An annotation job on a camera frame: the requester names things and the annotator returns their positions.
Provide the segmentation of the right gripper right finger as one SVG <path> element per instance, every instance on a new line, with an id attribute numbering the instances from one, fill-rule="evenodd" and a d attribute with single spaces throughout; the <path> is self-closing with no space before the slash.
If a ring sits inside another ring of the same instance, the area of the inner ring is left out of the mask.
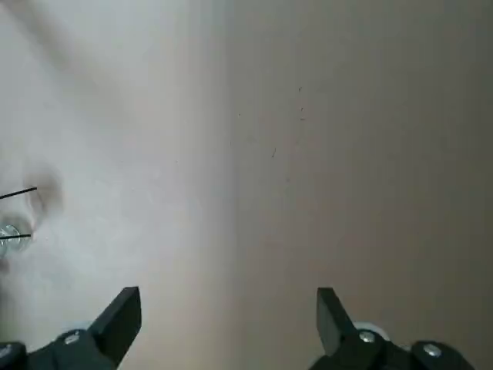
<path id="1" fill-rule="evenodd" d="M 357 328 L 333 288 L 317 289 L 317 330 L 324 355 L 312 370 L 473 370 L 455 348 L 438 341 L 416 341 L 405 348 L 370 328 Z"/>

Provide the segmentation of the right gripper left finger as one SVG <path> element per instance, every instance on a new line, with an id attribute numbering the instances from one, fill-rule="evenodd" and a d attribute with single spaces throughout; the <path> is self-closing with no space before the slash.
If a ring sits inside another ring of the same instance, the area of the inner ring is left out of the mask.
<path id="1" fill-rule="evenodd" d="M 139 288 L 123 288 L 86 329 L 67 331 L 32 352 L 20 341 L 2 342 L 1 368 L 117 369 L 141 326 Z"/>

